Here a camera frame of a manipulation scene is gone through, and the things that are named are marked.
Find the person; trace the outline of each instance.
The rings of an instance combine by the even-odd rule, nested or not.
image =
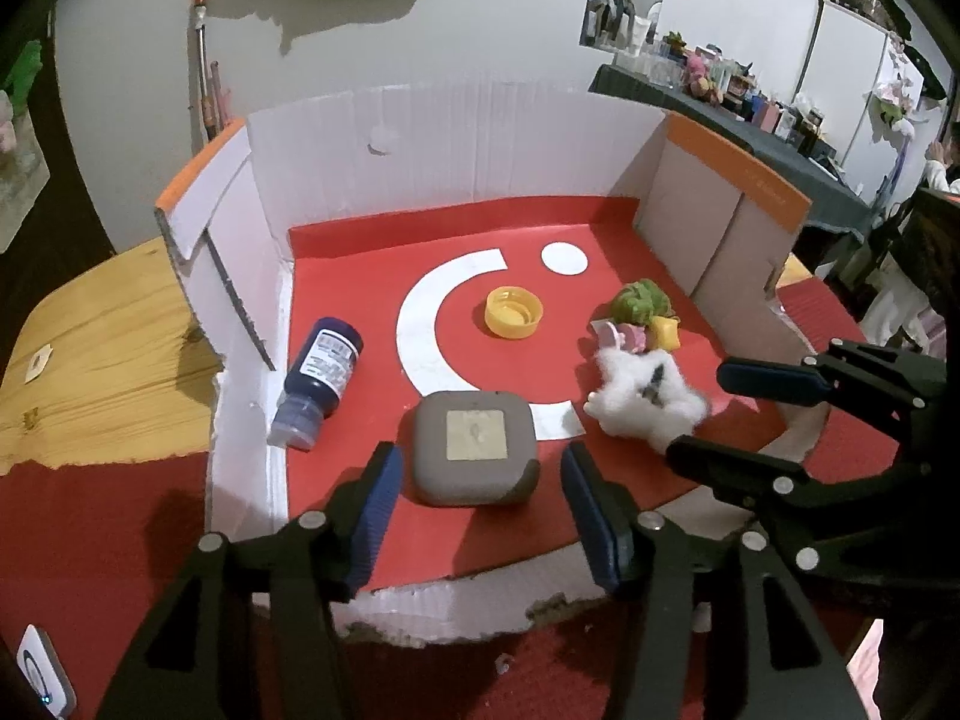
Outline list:
[[[930,189],[960,194],[960,122],[950,125],[949,155],[942,143],[930,143],[930,148],[926,150],[923,178]]]

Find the bottle label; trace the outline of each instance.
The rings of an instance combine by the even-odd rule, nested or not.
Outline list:
[[[301,364],[301,373],[323,382],[342,398],[356,361],[357,350],[350,341],[332,330],[320,330]]]

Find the wooden table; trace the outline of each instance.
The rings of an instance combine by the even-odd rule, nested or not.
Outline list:
[[[25,384],[46,343],[53,355]],[[0,474],[25,460],[55,469],[205,451],[219,369],[160,238],[107,260],[21,330],[0,385]]]

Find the green toy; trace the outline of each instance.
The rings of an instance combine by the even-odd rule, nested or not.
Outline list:
[[[0,86],[0,89],[3,89],[10,98],[14,118],[22,116],[26,112],[27,95],[30,94],[30,88],[34,85],[37,73],[40,72],[42,67],[40,41],[32,40],[23,47],[6,79],[4,79],[3,85]]]
[[[610,310],[617,324],[638,327],[646,327],[653,317],[675,317],[670,298],[649,278],[642,278],[620,290],[613,298]]]

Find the yellow toy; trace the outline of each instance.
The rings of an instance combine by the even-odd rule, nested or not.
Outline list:
[[[647,343],[649,348],[672,352],[680,348],[680,319],[675,317],[653,317],[647,325]]]

